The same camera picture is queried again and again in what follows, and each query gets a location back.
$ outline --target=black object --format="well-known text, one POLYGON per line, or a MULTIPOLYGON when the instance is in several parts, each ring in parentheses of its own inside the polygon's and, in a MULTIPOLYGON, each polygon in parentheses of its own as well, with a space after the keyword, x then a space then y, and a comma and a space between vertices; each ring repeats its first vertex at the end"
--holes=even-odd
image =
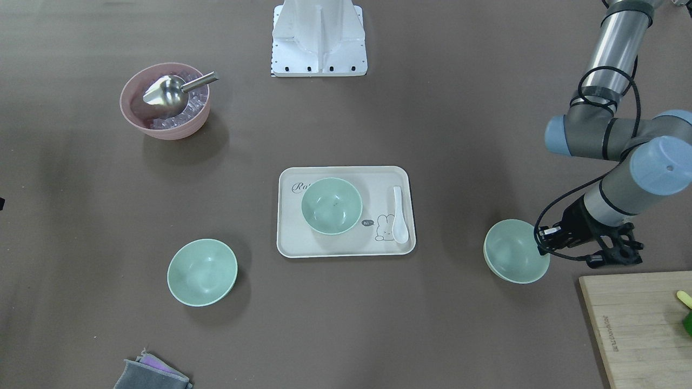
POLYGON ((635 240, 632 233, 634 228, 635 225, 632 223, 611 227, 598 222, 586 210, 584 196, 582 196, 565 209, 562 220, 558 223, 551 228, 547 226, 538 228, 540 240, 538 251, 543 255, 550 251, 565 247, 572 248, 595 240, 601 247, 600 251, 574 259, 585 261, 592 269, 615 264, 640 264, 639 250, 642 250, 644 245, 635 240))

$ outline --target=rectangular tray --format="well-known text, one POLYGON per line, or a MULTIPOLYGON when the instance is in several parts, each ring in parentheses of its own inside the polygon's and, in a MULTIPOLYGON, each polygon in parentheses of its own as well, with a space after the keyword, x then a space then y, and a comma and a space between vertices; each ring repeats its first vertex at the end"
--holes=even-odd
POLYGON ((404 255, 416 246, 416 228, 408 174, 398 166, 332 166, 288 168, 279 176, 276 247, 288 258, 404 255), (338 177, 352 183, 363 198, 355 227, 340 235, 323 235, 307 224, 300 210, 302 194, 313 182, 338 177), (392 237, 394 186, 401 186, 403 218, 409 240, 392 237))

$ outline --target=metal scoop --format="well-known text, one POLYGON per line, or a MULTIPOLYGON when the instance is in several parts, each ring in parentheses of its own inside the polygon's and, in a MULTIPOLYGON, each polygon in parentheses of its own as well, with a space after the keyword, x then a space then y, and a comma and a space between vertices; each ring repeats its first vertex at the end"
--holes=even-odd
POLYGON ((132 100, 132 113, 142 120, 166 119, 179 115, 188 105, 188 92, 218 80, 215 71, 196 80, 185 82, 177 75, 164 75, 132 100))

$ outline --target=gray table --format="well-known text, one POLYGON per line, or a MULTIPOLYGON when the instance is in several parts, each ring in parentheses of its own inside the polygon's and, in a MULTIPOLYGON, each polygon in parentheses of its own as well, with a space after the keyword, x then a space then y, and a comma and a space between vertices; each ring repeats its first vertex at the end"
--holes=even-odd
MULTIPOLYGON (((636 219, 635 268, 554 259, 521 286, 482 254, 495 222, 533 222, 612 167, 543 145, 586 70, 600 2, 358 1, 370 69, 334 79, 269 76, 277 4, 2 1, 0 386, 110 388, 144 347, 195 388, 606 386, 577 279, 690 269, 692 190, 636 219), (222 77, 207 124, 181 141, 118 108, 133 74, 166 61, 222 77), (282 257, 279 174, 324 165, 404 168, 416 249, 282 257), (193 309, 165 273, 202 237, 231 246, 240 274, 193 309)), ((644 118, 692 109, 691 39, 685 11, 656 12, 644 118)))

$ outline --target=gray cloth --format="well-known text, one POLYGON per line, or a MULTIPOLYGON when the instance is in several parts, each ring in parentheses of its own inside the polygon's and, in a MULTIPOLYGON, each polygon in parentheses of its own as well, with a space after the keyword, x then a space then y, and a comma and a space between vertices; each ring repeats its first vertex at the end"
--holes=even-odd
POLYGON ((192 389, 192 384, 185 375, 143 352, 136 361, 125 359, 125 370, 113 389, 192 389))

